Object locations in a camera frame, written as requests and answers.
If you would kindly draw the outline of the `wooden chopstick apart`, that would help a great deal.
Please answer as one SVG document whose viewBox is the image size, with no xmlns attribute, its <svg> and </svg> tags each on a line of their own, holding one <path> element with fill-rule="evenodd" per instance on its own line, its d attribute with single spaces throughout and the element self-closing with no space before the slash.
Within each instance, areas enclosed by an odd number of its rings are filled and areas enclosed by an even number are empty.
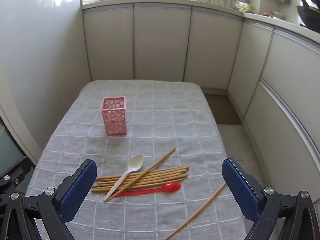
<svg viewBox="0 0 320 240">
<path fill-rule="evenodd" d="M 226 182 L 224 181 L 215 191 L 214 193 L 190 216 L 185 220 L 178 228 L 176 228 L 171 234 L 169 234 L 167 237 L 165 237 L 164 240 L 169 240 L 171 237 L 173 237 L 176 233 L 178 233 L 180 230 L 185 228 L 189 222 L 191 222 L 195 217 L 197 217 L 202 210 L 206 208 L 206 206 L 214 200 L 214 198 L 217 196 L 218 193 L 226 186 Z"/>
</svg>

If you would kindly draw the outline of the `wooden chopstick crossing pile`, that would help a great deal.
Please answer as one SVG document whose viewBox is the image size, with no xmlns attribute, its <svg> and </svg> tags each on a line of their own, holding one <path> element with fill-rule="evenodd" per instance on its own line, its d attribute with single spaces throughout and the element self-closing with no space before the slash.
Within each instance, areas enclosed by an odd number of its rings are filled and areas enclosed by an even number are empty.
<svg viewBox="0 0 320 240">
<path fill-rule="evenodd" d="M 156 167 L 158 164 L 162 163 L 163 161 L 165 161 L 165 159 L 167 159 L 167 157 L 169 157 L 171 154 L 173 154 L 176 151 L 176 148 L 172 148 L 170 149 L 165 155 L 163 155 L 161 158 L 159 158 L 156 162 L 154 162 L 152 165 L 150 165 L 146 170 L 144 170 L 140 175 L 136 176 L 132 181 L 130 181 L 127 185 L 132 185 L 133 183 L 135 183 L 137 180 L 139 180 L 140 178 L 142 178 L 145 174 L 147 174 L 149 171 L 151 171 L 154 167 Z M 117 196 L 118 194 L 122 193 L 123 191 L 125 191 L 125 189 L 121 189 L 118 190 L 116 193 L 113 193 L 111 197 L 108 198 L 112 199 L 115 196 Z"/>
</svg>

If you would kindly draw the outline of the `white plastic spoon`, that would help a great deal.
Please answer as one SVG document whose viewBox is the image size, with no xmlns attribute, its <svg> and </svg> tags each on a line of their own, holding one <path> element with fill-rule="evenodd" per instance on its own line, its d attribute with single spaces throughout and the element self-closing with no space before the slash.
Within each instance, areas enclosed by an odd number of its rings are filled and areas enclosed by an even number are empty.
<svg viewBox="0 0 320 240">
<path fill-rule="evenodd" d="M 121 185 L 121 183 L 125 180 L 125 178 L 131 173 L 138 171 L 144 161 L 144 156 L 141 154 L 135 155 L 133 158 L 130 159 L 127 171 L 118 179 L 118 181 L 112 186 L 112 188 L 108 191 L 108 193 L 103 198 L 103 201 L 107 201 L 109 197 L 116 191 L 116 189 Z"/>
</svg>

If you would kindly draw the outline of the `red plastic spoon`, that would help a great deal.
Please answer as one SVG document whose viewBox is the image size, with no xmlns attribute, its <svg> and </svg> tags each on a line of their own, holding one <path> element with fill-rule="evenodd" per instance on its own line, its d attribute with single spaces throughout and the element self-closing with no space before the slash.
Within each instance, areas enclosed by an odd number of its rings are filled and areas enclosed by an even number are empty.
<svg viewBox="0 0 320 240">
<path fill-rule="evenodd" d="M 145 189 L 145 190 L 131 190 L 131 191 L 123 191 L 122 193 L 118 194 L 118 197 L 123 196 L 135 196 L 139 194 L 148 194 L 154 192 L 165 192 L 165 193 L 173 193 L 178 191 L 181 188 L 179 182 L 173 181 L 170 183 L 166 183 L 161 187 L 154 188 L 154 189 Z"/>
</svg>

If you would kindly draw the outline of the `white kitchen cabinets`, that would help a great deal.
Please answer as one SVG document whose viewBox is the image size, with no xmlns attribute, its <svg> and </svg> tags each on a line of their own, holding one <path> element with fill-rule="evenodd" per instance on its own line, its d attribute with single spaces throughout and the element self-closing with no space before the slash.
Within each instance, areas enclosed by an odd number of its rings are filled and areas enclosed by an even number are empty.
<svg viewBox="0 0 320 240">
<path fill-rule="evenodd" d="M 319 203 L 319 35 L 187 0 L 80 2 L 93 80 L 185 81 L 228 95 L 271 185 Z"/>
</svg>

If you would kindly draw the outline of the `black device at left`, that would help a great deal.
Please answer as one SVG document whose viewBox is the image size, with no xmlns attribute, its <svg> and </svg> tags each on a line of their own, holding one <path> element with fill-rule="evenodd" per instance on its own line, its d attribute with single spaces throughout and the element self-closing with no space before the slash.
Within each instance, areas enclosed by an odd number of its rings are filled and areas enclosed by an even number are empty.
<svg viewBox="0 0 320 240">
<path fill-rule="evenodd" d="M 31 239 L 22 197 L 33 165 L 1 121 L 1 239 Z"/>
</svg>

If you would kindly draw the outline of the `grey checked tablecloth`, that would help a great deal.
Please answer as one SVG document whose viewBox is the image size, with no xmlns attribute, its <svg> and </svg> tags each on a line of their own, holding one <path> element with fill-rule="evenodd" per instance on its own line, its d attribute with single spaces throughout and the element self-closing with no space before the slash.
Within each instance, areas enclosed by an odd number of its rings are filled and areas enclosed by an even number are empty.
<svg viewBox="0 0 320 240">
<path fill-rule="evenodd" d="M 107 135 L 103 98 L 126 98 L 125 135 Z M 200 87 L 188 82 L 94 81 L 88 83 L 50 137 L 27 189 L 28 196 L 57 187 L 86 159 L 100 176 L 122 175 L 128 161 L 144 156 L 147 168 L 168 150 L 159 169 L 189 166 L 181 189 L 103 201 L 89 193 L 68 228 L 76 239 L 164 239 L 223 183 L 226 153 Z"/>
</svg>

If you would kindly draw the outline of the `pink perforated utensil holder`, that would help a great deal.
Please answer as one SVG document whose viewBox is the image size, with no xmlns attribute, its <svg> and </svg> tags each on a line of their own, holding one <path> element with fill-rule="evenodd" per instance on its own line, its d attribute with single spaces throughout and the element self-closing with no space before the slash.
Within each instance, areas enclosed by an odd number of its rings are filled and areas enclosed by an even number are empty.
<svg viewBox="0 0 320 240">
<path fill-rule="evenodd" d="M 125 110 L 126 98 L 124 96 L 103 98 L 100 111 L 107 135 L 127 133 Z"/>
</svg>

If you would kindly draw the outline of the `black wok pan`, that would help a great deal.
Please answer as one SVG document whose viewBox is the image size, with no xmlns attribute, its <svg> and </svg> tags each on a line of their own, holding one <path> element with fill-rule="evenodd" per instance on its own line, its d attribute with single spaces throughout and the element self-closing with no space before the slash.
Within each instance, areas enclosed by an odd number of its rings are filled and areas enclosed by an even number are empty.
<svg viewBox="0 0 320 240">
<path fill-rule="evenodd" d="M 303 5 L 297 6 L 298 14 L 311 31 L 319 33 L 319 10 L 311 7 L 306 0 L 301 0 Z"/>
</svg>

